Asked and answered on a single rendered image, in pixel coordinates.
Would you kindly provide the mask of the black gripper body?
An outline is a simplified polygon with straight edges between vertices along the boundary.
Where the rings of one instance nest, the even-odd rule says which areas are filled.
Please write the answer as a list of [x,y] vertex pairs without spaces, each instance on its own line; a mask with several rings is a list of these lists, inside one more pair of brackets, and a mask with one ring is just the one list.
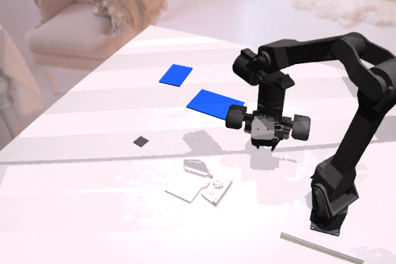
[[[282,116],[284,100],[276,104],[270,104],[262,101],[258,97],[257,110],[259,111],[259,114],[269,114],[269,111],[274,111],[277,117],[277,122],[284,126],[284,134],[289,134],[289,131],[292,130],[291,136],[294,139],[302,141],[308,140],[311,121],[310,117],[294,114],[294,120],[292,121],[291,117]],[[247,106],[232,104],[226,115],[225,126],[230,129],[239,130],[242,128],[243,121],[245,121],[245,129],[251,131],[252,114],[246,113],[247,108]]]

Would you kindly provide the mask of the blue flat rectangular plate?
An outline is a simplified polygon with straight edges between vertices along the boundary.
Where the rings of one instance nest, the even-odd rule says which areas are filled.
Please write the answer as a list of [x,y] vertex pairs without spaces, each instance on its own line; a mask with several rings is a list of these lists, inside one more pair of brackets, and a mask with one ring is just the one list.
[[187,104],[186,108],[226,120],[226,115],[232,104],[244,106],[245,102],[202,89]]
[[192,67],[172,65],[158,82],[180,87],[192,70]]

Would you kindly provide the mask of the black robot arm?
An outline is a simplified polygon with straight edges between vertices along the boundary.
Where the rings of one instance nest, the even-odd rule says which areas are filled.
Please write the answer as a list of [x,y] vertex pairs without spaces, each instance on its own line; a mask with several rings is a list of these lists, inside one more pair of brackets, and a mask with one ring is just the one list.
[[[240,50],[232,69],[251,86],[259,85],[258,97],[266,103],[283,101],[286,89],[295,86],[289,73],[280,71],[295,64],[339,60],[358,87],[359,106],[336,153],[317,164],[310,177],[310,229],[339,236],[348,206],[359,198],[356,164],[386,113],[396,105],[396,56],[357,32],[304,42],[284,38],[257,50],[258,54],[249,48]],[[368,69],[360,59],[374,67]],[[273,112],[252,111],[253,146],[270,147],[283,140],[284,126]]]

